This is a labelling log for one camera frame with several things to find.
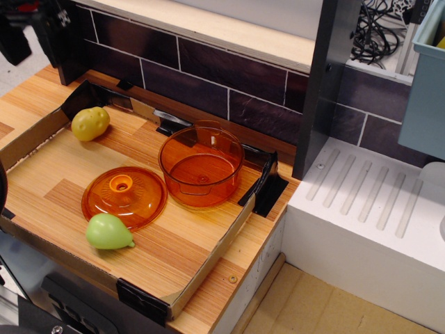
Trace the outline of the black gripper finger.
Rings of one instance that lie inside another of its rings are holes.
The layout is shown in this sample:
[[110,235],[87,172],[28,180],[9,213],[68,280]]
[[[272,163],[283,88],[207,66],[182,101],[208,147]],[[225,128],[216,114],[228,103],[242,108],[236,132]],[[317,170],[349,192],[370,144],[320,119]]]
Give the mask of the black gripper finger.
[[21,27],[1,21],[1,53],[12,65],[19,65],[32,54]]

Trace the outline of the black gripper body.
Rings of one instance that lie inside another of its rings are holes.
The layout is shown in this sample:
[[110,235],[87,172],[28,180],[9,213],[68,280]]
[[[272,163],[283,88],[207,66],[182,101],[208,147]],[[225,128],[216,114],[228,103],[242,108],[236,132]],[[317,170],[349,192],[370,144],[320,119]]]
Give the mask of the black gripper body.
[[1,21],[19,26],[23,32],[31,26],[54,67],[68,58],[67,34],[72,21],[59,1],[2,1]]

